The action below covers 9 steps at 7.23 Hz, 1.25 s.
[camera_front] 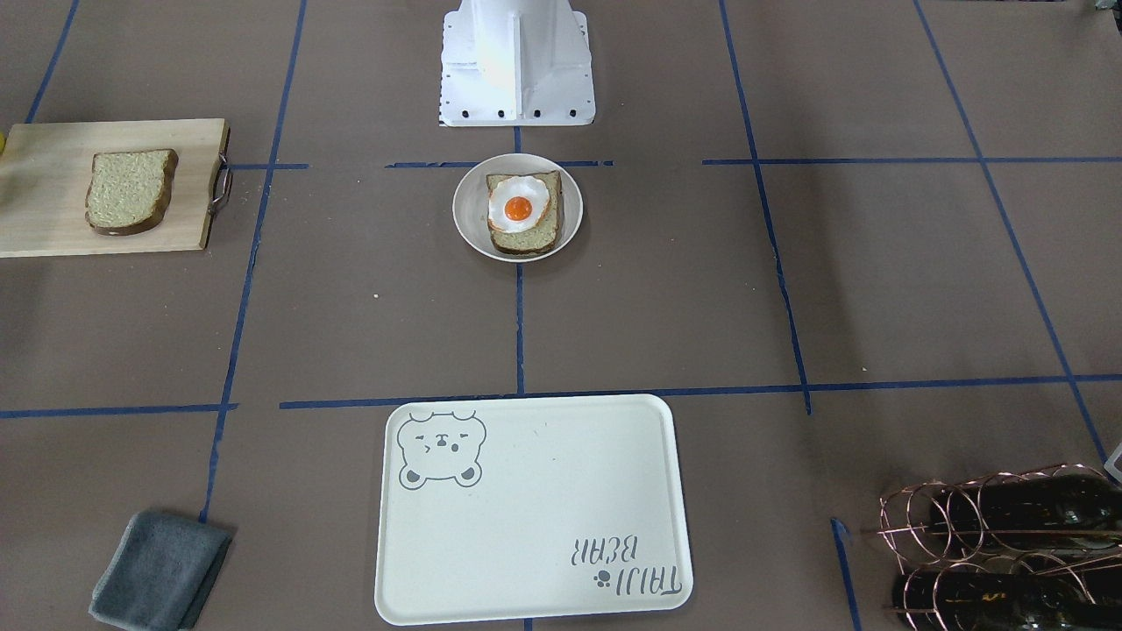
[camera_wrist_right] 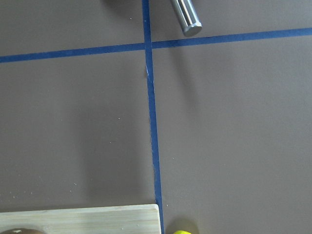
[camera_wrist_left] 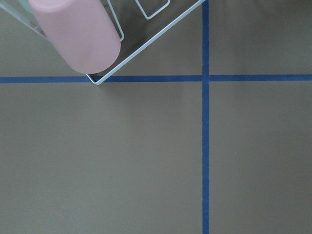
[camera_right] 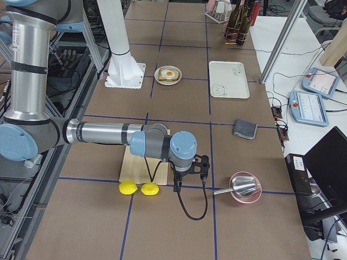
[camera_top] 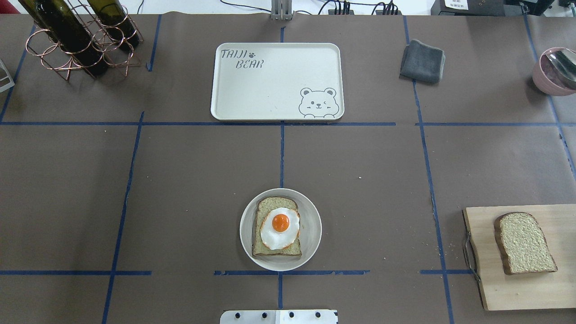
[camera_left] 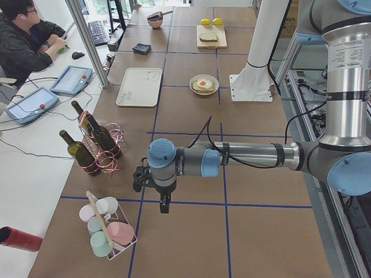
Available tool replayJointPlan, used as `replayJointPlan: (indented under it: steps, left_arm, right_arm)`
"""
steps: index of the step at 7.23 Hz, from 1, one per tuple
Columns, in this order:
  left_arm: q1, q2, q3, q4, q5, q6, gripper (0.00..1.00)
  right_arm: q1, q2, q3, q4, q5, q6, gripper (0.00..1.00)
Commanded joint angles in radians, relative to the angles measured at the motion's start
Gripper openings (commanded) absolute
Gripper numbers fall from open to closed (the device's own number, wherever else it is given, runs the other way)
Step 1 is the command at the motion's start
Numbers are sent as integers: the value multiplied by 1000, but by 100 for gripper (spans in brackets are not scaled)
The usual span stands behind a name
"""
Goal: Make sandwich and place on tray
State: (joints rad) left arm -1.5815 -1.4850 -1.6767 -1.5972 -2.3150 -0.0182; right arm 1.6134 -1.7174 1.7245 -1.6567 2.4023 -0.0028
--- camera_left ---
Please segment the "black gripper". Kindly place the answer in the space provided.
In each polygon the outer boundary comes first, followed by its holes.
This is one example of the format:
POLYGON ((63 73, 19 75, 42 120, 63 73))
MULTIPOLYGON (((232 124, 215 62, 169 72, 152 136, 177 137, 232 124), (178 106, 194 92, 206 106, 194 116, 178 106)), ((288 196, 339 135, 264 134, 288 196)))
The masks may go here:
POLYGON ((156 191, 160 194, 160 212, 162 214, 168 214, 170 208, 171 194, 175 190, 175 183, 168 186, 155 186, 156 191))

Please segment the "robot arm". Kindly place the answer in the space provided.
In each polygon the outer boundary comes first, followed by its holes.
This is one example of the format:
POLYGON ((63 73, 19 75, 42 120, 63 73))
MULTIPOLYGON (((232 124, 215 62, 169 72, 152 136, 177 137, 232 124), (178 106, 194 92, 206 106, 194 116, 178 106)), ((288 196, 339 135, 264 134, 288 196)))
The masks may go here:
POLYGON ((370 80, 370 2, 301 1, 301 43, 328 44, 326 132, 317 142, 254 144, 194 140, 186 148, 167 139, 148 147, 148 186, 159 192, 167 213, 176 178, 215 177, 223 165, 287 167, 313 175, 349 196, 370 192, 370 139, 366 113, 370 80))

